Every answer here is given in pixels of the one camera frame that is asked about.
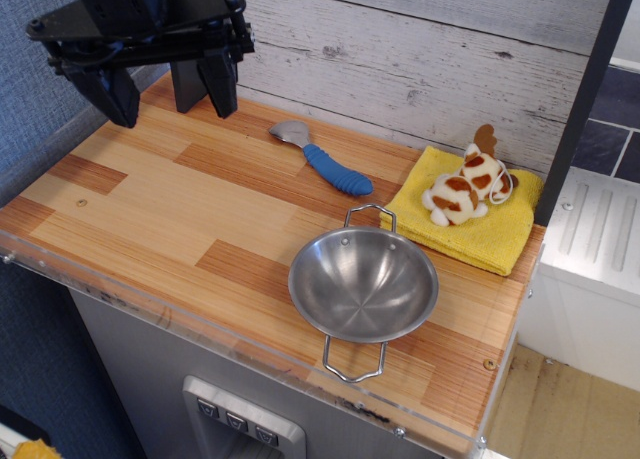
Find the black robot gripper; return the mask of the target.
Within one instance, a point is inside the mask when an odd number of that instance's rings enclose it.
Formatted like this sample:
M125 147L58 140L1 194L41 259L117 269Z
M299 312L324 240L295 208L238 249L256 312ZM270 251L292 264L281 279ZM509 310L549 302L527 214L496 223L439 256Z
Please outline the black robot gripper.
M238 107L236 66L255 50L246 0L75 0L31 20L27 36L54 65L131 67L197 60L217 115ZM76 89L116 125L136 125L140 92L125 69L69 74Z

